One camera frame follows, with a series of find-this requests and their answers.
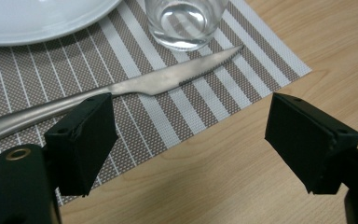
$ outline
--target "water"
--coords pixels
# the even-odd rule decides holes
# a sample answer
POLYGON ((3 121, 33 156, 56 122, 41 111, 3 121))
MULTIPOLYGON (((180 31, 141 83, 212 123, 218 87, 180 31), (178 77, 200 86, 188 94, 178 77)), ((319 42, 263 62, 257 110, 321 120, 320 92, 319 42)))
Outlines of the water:
POLYGON ((151 9, 154 12, 147 13, 152 14, 148 15, 152 36, 159 44, 181 51, 200 49, 208 44, 221 17, 214 17, 212 6, 205 1, 198 4, 197 1, 171 1, 164 7, 151 9))

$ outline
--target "striped placemat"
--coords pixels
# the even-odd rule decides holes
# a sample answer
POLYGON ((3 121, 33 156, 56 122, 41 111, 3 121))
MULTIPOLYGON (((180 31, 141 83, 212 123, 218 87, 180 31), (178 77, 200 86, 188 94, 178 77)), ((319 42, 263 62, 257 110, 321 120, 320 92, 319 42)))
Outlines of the striped placemat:
MULTIPOLYGON (((210 75, 156 97, 114 100, 119 140, 94 187, 305 76, 310 69, 243 1, 232 0, 212 42, 193 52, 158 45, 147 31, 145 1, 123 1, 75 34, 29 46, 0 48, 0 116, 32 105, 137 77, 239 44, 241 55, 210 75)), ((0 141, 43 146, 49 119, 0 141)), ((72 200, 57 192, 59 203, 72 200)))

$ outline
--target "wooden table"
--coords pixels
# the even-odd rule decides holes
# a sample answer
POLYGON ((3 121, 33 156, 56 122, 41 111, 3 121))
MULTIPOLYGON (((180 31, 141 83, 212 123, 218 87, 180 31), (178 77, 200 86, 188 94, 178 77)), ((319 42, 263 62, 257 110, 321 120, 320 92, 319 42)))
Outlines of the wooden table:
MULTIPOLYGON (((358 0, 248 0, 312 72, 280 90, 358 131, 358 0)), ((271 97, 61 208, 69 223, 345 223, 264 140, 271 97)))

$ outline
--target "knife blade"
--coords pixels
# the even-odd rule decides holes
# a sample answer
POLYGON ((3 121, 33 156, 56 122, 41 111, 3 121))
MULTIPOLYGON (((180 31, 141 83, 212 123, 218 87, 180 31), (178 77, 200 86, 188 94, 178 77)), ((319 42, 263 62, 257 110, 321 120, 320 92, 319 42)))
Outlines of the knife blade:
POLYGON ((0 139, 38 122, 67 113, 91 96, 111 92, 113 97, 126 93, 157 95, 201 77, 235 56, 243 45, 198 59, 169 66, 119 83, 84 91, 42 105, 29 107, 0 117, 0 139))

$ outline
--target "knife handle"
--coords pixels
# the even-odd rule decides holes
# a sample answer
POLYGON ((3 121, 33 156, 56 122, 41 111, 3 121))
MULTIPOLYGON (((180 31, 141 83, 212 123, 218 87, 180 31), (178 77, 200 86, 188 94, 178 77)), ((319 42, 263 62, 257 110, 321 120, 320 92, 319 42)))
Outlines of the knife handle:
POLYGON ((101 87, 4 115, 0 117, 0 139, 40 121, 66 113, 91 96, 107 92, 110 92, 109 88, 101 87))

